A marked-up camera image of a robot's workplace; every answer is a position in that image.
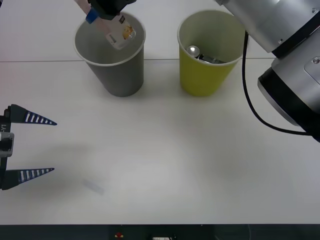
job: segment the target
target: gray paper cup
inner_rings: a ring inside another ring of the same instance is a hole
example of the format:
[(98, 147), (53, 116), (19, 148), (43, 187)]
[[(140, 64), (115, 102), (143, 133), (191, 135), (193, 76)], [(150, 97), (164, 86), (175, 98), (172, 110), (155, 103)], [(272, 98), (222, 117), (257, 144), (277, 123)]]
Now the gray paper cup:
[(107, 91), (117, 97), (135, 94), (144, 83), (146, 30), (134, 16), (123, 14), (136, 31), (135, 38), (116, 50), (96, 25), (84, 21), (74, 36), (74, 49)]

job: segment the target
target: paper cup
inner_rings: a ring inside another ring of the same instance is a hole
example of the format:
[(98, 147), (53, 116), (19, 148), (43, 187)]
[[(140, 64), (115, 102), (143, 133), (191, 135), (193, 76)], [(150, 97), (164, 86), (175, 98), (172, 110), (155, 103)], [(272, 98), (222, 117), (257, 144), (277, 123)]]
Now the paper cup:
[(136, 31), (126, 47), (115, 49), (94, 23), (83, 22), (74, 37), (74, 49), (107, 91), (117, 97), (136, 93), (144, 83), (144, 44), (146, 31), (134, 16), (123, 13)]
[[(205, 10), (187, 17), (177, 33), (180, 84), (193, 96), (210, 96), (226, 79), (242, 56), (245, 29), (223, 11)], [(206, 63), (190, 56), (186, 48), (197, 46), (201, 54), (225, 63)]]

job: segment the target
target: yellow paper cup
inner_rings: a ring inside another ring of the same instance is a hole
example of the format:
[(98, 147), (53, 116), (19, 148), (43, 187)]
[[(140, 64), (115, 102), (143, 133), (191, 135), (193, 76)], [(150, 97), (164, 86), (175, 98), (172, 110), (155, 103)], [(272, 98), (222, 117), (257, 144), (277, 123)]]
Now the yellow paper cup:
[[(245, 29), (229, 13), (205, 10), (187, 17), (177, 33), (180, 48), (180, 84), (193, 96), (213, 94), (242, 56)], [(201, 54), (225, 63), (206, 63), (190, 56), (186, 48), (197, 46)]]

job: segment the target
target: white tabletop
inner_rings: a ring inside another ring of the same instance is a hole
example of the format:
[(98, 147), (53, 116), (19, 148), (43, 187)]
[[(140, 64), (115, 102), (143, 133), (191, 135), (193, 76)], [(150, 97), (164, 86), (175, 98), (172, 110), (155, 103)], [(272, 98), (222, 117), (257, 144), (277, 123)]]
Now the white tabletop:
[[(294, 129), (257, 88), (270, 64), (247, 61), (252, 101)], [(0, 109), (58, 123), (12, 126), (8, 169), (55, 170), (1, 191), (0, 225), (319, 224), (319, 143), (259, 123), (240, 67), (196, 98), (180, 88), (178, 60), (146, 60), (142, 89), (118, 98), (82, 61), (0, 63)]]
[[(214, 0), (137, 0), (125, 11), (145, 25), (146, 59), (178, 59), (177, 30), (188, 15), (227, 11)], [(0, 9), (0, 62), (80, 60), (73, 49), (85, 15), (74, 0), (4, 0)], [(273, 58), (250, 41), (248, 58)]]

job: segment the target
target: black floor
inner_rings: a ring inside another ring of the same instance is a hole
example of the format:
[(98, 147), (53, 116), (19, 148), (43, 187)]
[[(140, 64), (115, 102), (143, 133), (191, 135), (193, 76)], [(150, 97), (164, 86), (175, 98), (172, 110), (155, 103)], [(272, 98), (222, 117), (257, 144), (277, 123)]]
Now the black floor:
[(320, 240), (320, 225), (19, 225), (0, 240)]

